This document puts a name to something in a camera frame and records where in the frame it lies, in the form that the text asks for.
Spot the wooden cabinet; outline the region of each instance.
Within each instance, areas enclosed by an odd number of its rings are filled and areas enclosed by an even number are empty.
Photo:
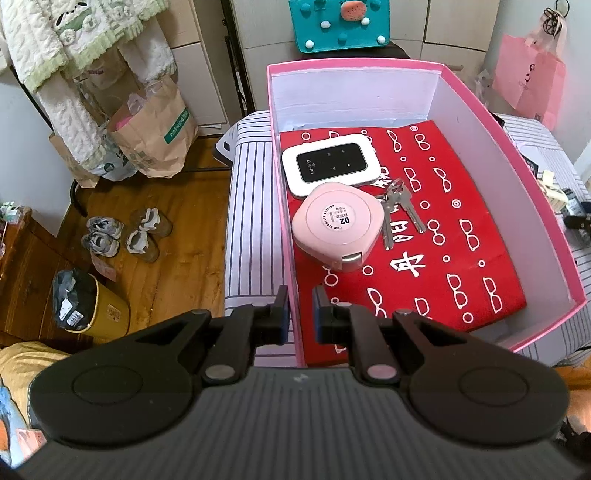
[[[66,352],[90,345],[85,335],[59,330],[53,322],[52,282],[60,270],[90,264],[43,229],[26,210],[18,225],[9,225],[0,260],[0,345],[39,340]]]

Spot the white paper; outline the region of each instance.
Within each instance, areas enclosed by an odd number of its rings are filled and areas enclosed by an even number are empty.
[[[70,303],[70,300],[64,299],[61,303],[61,308],[60,308],[60,320],[63,321],[63,319],[66,318],[66,315],[68,315],[68,313],[70,313],[71,309],[72,309],[72,304]]]

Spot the yellow trash can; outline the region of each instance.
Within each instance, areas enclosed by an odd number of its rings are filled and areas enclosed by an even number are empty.
[[[84,330],[66,330],[105,340],[125,336],[129,329],[129,306],[125,300],[101,285],[94,275],[89,275],[96,283],[96,302],[92,320]]]

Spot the white wall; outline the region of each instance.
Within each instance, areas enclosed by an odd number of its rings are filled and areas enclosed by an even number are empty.
[[[33,218],[57,235],[72,176],[49,143],[50,133],[12,73],[1,75],[0,201],[33,208]]]
[[[591,2],[570,0],[564,62],[567,80],[554,136],[572,162],[591,140]],[[494,72],[503,34],[525,37],[536,25],[544,8],[553,0],[501,0],[485,66]]]

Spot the plastic bag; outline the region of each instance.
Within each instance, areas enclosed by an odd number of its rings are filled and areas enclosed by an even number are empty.
[[[141,95],[138,95],[135,92],[130,93],[129,98],[127,99],[127,108],[129,113],[131,113],[132,116],[137,115],[139,111],[144,108],[146,101],[147,100]]]
[[[158,80],[157,82],[150,83],[145,88],[145,98],[142,97],[140,94],[132,92],[129,94],[129,98],[127,99],[127,108],[129,113],[132,116],[135,116],[139,113],[139,111],[144,107],[144,105],[148,102],[150,97],[153,97],[160,87],[162,86],[162,81]]]
[[[128,160],[123,154],[119,145],[115,143],[113,138],[106,130],[107,123],[99,127],[100,134],[103,138],[103,145],[107,150],[107,154],[103,161],[91,173],[104,177],[110,181],[120,181],[133,176],[138,169]]]
[[[78,268],[61,270],[53,279],[52,300],[53,320],[59,328],[84,330],[95,312],[95,279]]]

